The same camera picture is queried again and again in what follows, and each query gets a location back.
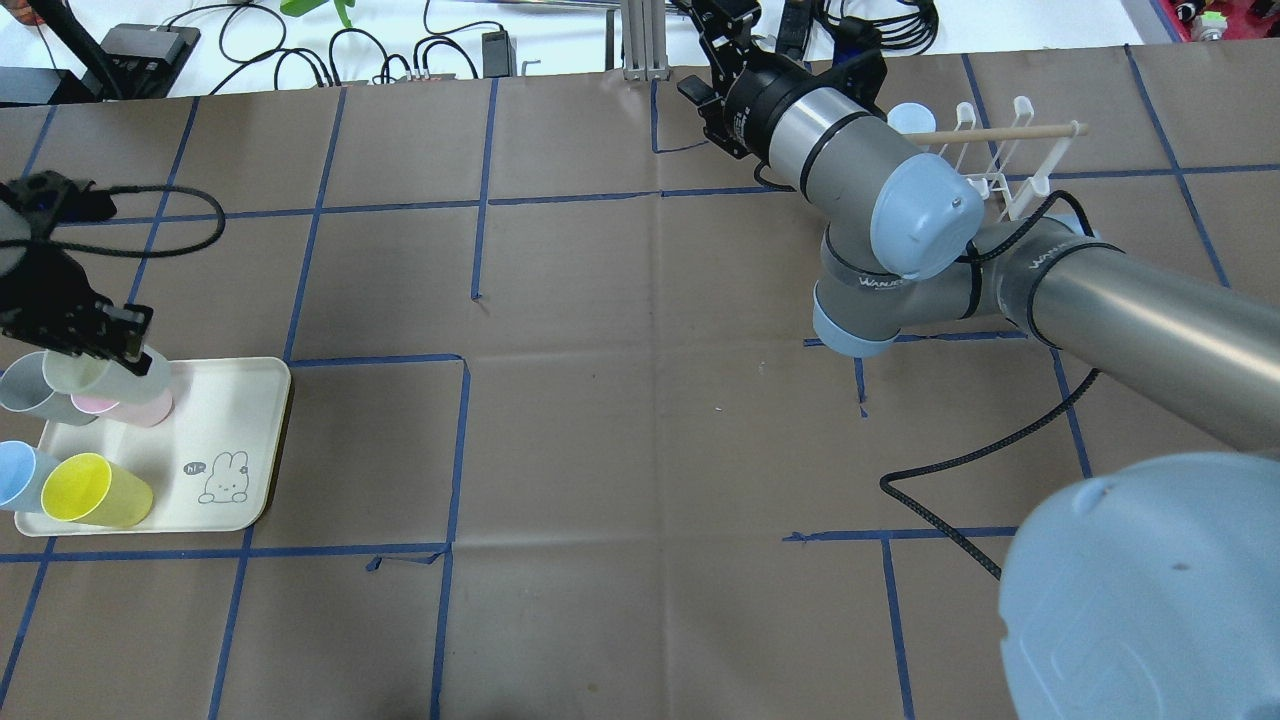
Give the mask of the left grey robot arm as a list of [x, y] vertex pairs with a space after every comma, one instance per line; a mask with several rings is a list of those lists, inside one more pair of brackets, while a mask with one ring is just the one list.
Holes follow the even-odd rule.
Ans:
[[3, 336], [68, 357], [90, 356], [151, 373], [145, 351], [154, 310], [115, 304], [92, 286], [74, 252], [109, 255], [110, 249], [38, 237], [33, 220], [3, 211]]

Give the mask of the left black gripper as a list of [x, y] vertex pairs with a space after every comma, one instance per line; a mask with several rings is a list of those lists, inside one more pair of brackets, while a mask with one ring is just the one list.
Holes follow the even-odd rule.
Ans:
[[84, 268], [49, 246], [3, 250], [3, 336], [52, 351], [88, 351], [129, 373], [150, 373], [145, 351], [154, 309], [104, 304]]

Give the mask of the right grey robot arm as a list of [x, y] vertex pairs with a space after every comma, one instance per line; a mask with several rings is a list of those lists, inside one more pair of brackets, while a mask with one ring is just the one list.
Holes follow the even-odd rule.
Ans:
[[707, 138], [773, 168], [827, 227], [813, 327], [850, 357], [909, 325], [997, 313], [1226, 445], [1092, 477], [1021, 523], [1004, 562], [899, 488], [1011, 445], [890, 473], [879, 487], [998, 582], [1004, 674], [1021, 719], [1277, 716], [1277, 307], [1098, 238], [1053, 191], [1027, 218], [986, 201], [876, 105], [868, 49], [815, 76], [759, 47], [754, 1], [681, 1], [710, 64], [678, 91]]

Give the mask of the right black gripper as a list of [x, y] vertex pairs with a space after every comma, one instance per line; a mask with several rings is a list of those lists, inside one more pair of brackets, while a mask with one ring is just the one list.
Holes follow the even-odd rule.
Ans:
[[712, 85], [687, 76], [677, 91], [698, 109], [704, 136], [736, 159], [792, 161], [804, 140], [814, 155], [829, 142], [829, 95], [808, 96], [827, 86], [860, 106], [874, 106], [887, 77], [883, 35], [874, 26], [833, 26], [832, 64], [817, 76], [756, 46], [753, 29], [760, 18], [759, 1], [691, 1], [690, 19]]

